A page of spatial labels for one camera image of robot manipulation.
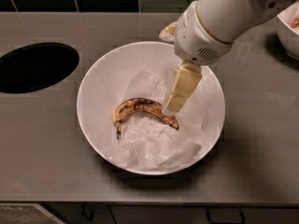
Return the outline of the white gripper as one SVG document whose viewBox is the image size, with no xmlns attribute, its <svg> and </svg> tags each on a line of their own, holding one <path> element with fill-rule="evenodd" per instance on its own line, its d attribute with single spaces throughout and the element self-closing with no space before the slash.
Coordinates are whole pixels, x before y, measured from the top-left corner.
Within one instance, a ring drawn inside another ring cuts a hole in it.
<svg viewBox="0 0 299 224">
<path fill-rule="evenodd" d="M 214 38 L 200 21 L 196 2 L 192 2 L 178 22 L 167 25 L 159 33 L 164 42 L 172 43 L 174 51 L 183 61 L 172 68 L 167 80 L 162 112 L 166 116 L 176 115 L 186 104 L 202 79 L 201 65 L 211 65 L 228 53 L 231 43 Z"/>
</svg>

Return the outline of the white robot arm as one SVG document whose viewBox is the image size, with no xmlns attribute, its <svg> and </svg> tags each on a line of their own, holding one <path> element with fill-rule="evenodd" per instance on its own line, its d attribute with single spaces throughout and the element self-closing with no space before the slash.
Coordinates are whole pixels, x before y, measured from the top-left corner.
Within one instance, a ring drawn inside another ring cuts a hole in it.
<svg viewBox="0 0 299 224">
<path fill-rule="evenodd" d="M 248 29 L 276 17 L 298 0 L 197 0 L 177 21 L 159 34 L 174 45 L 182 60 L 171 72 L 164 97 L 163 113 L 177 114 L 201 79 L 201 68 L 228 53 L 234 42 Z"/>
</svg>

